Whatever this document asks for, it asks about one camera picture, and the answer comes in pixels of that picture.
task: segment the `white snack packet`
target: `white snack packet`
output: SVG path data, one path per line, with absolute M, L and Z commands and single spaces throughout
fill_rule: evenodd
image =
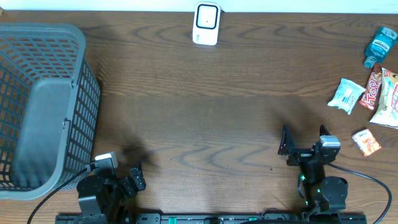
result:
M 355 82 L 342 78 L 336 94 L 328 103 L 328 106 L 337 106 L 339 109 L 343 109 L 348 114 L 351 114 L 355 103 L 364 91 L 365 88 Z
M 382 68 L 379 108 L 370 123 L 398 128 L 398 75 Z

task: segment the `bottle cap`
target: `bottle cap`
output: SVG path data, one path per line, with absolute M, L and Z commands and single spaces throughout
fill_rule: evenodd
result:
M 363 65 L 365 65 L 366 68 L 373 68 L 373 65 L 376 63 L 376 58 L 373 56 L 369 56 L 366 58 L 365 62 Z

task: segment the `red candy package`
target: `red candy package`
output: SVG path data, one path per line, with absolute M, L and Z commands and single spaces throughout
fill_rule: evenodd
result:
M 374 102 L 381 85 L 381 73 L 380 65 L 374 65 L 366 86 L 366 91 L 363 93 L 362 99 L 359 101 L 362 106 L 369 110 L 374 110 Z

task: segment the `yellow snack bag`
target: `yellow snack bag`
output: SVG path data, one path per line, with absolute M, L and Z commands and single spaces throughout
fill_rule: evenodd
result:
M 370 123 L 398 128 L 398 76 L 382 68 L 379 108 Z

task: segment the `white plug-in device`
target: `white plug-in device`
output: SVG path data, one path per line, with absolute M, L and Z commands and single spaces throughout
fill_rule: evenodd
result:
M 113 168 L 118 168 L 118 160 L 116 159 L 116 155 L 114 152 L 109 152 L 106 154 L 102 154 L 102 155 L 98 155 L 94 158 L 95 161 L 100 161 L 102 159 L 107 159 L 107 158 L 111 158 L 112 160 L 112 164 L 113 164 Z
M 199 2 L 193 18 L 192 40 L 196 44 L 216 45 L 221 8 L 210 2 Z

